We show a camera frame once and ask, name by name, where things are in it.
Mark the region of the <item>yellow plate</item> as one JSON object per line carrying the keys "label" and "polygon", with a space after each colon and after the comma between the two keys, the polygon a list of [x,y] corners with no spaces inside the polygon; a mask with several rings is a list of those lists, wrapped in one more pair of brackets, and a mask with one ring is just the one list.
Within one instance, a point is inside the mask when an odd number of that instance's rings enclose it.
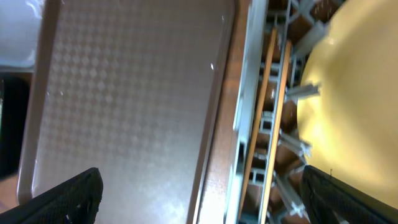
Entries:
{"label": "yellow plate", "polygon": [[298,102],[308,164],[397,206],[397,0],[349,0],[312,50]]}

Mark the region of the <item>wooden chopstick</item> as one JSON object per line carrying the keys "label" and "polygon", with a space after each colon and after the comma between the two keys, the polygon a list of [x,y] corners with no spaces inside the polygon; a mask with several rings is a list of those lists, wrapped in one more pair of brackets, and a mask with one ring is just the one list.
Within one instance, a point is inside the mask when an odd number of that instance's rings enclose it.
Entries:
{"label": "wooden chopstick", "polygon": [[287,41],[285,44],[285,50],[282,54],[283,62],[282,67],[279,70],[279,82],[277,84],[277,93],[275,95],[275,111],[272,120],[272,129],[267,155],[267,169],[266,169],[266,177],[264,179],[264,195],[263,195],[263,202],[262,202],[262,210],[261,210],[261,224],[266,224],[267,220],[267,208],[269,205],[269,198],[271,193],[271,186],[272,186],[272,179],[273,179],[273,172],[274,172],[274,165],[275,165],[275,158],[277,152],[277,146],[279,141],[279,131],[280,131],[280,122],[282,118],[282,110],[285,100],[285,88],[287,82],[287,75],[289,70],[290,64],[290,53],[292,50],[292,43],[291,41]]}
{"label": "wooden chopstick", "polygon": [[255,149],[256,149],[257,137],[259,134],[259,130],[261,129],[261,119],[262,119],[264,101],[266,98],[266,89],[267,89],[267,84],[269,81],[269,76],[270,76],[270,72],[271,72],[271,68],[272,68],[272,59],[273,59],[276,41],[277,41],[277,29],[274,27],[272,29],[272,32],[271,32],[271,35],[270,35],[269,41],[268,41],[268,48],[267,48],[266,59],[264,62],[264,69],[263,69],[263,74],[262,74],[262,83],[261,83],[261,87],[260,87],[259,94],[257,96],[257,101],[256,101],[256,110],[254,112],[254,122],[252,124],[251,140],[249,143],[248,155],[247,155],[245,168],[244,168],[244,179],[243,179],[243,186],[242,186],[242,192],[241,192],[241,199],[239,200],[239,210],[238,210],[238,218],[239,219],[241,219],[241,217],[242,217],[244,200],[246,197],[246,192],[247,192],[248,183],[249,183],[249,176],[251,173],[252,162],[254,159],[254,153],[255,153]]}

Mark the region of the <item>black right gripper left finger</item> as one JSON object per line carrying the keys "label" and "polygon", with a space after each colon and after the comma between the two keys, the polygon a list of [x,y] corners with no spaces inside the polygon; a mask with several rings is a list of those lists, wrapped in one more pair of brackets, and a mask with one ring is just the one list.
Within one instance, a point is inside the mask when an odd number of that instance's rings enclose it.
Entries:
{"label": "black right gripper left finger", "polygon": [[1,223],[93,224],[103,194],[99,169],[92,167],[23,205],[1,214]]}

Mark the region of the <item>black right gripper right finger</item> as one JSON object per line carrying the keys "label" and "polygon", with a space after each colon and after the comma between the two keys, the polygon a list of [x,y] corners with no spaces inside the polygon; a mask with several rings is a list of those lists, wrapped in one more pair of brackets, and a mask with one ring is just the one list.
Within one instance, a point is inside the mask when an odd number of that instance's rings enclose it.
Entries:
{"label": "black right gripper right finger", "polygon": [[311,223],[397,223],[397,209],[314,166],[305,166],[300,191]]}

